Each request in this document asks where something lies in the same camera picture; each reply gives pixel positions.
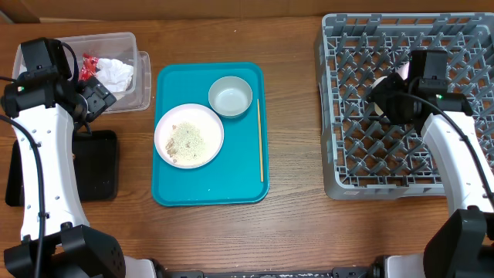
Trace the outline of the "white cup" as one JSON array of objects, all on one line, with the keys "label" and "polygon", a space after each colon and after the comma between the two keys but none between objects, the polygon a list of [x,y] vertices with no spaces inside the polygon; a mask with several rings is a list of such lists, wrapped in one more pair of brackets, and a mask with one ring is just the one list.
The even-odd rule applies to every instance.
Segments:
[{"label": "white cup", "polygon": [[384,116],[384,108],[386,107],[384,93],[384,81],[386,79],[386,76],[379,77],[371,86],[370,100],[374,105],[374,111],[378,116]]}]

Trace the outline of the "grey saucer bowl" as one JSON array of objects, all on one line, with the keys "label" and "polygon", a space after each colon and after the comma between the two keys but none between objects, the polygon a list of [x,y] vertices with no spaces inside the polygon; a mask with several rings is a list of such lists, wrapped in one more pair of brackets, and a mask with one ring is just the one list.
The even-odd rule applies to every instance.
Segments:
[{"label": "grey saucer bowl", "polygon": [[219,78],[208,91],[208,101],[213,111],[227,118],[242,116],[250,107],[252,99],[252,88],[237,76]]}]

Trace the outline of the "white napkin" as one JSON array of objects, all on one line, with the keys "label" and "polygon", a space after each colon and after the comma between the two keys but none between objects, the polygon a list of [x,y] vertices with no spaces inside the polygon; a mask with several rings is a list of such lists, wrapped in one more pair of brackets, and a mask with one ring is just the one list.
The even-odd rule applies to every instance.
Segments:
[{"label": "white napkin", "polygon": [[96,78],[111,92],[125,91],[133,78],[134,67],[118,59],[100,58],[96,64]]}]

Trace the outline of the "large white plate with crumbs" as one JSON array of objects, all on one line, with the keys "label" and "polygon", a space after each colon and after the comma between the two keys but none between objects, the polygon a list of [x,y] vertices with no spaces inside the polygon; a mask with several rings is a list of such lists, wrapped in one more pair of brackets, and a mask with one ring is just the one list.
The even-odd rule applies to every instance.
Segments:
[{"label": "large white plate with crumbs", "polygon": [[169,165],[192,169],[206,165],[217,156],[224,136],[222,121],[213,110],[186,103],[172,108],[158,121],[154,146]]}]

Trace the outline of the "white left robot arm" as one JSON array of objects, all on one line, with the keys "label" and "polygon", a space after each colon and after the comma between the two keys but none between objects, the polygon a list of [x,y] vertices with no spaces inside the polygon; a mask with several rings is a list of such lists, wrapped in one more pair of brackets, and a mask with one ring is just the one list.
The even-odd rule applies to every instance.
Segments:
[{"label": "white left robot arm", "polygon": [[2,120],[19,143],[24,186],[21,242],[4,251],[16,277],[163,277],[152,259],[125,256],[90,227],[73,165],[73,135],[115,102],[97,79],[82,81],[72,48],[57,39],[24,42],[26,71],[8,79]]}]

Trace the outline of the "small white bowl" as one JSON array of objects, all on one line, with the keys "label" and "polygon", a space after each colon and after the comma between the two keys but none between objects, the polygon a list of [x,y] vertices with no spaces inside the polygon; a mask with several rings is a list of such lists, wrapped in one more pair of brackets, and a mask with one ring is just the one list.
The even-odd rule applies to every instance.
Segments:
[{"label": "small white bowl", "polygon": [[407,62],[396,70],[396,73],[398,73],[403,80],[406,80],[408,78],[409,66],[410,63]]}]

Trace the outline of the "red snack wrapper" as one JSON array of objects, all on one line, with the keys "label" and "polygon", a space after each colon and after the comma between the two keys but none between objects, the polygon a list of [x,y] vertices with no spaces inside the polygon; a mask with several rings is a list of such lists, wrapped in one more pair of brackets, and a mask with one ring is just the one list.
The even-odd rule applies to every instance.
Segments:
[{"label": "red snack wrapper", "polygon": [[96,70],[97,70],[97,63],[99,59],[95,56],[91,56],[87,53],[83,54],[83,66],[82,69],[80,70],[80,76],[79,80],[86,81],[88,80],[91,76],[96,75]]}]

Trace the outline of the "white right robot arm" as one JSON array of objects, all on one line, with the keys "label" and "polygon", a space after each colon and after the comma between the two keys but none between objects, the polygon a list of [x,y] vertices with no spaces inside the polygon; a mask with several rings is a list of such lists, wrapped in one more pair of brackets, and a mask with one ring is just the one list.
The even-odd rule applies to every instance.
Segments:
[{"label": "white right robot arm", "polygon": [[375,81],[369,101],[393,125],[410,124],[435,160],[449,218],[422,253],[389,256],[382,277],[491,277],[493,173],[466,97],[448,91],[448,54],[414,50],[410,62]]}]

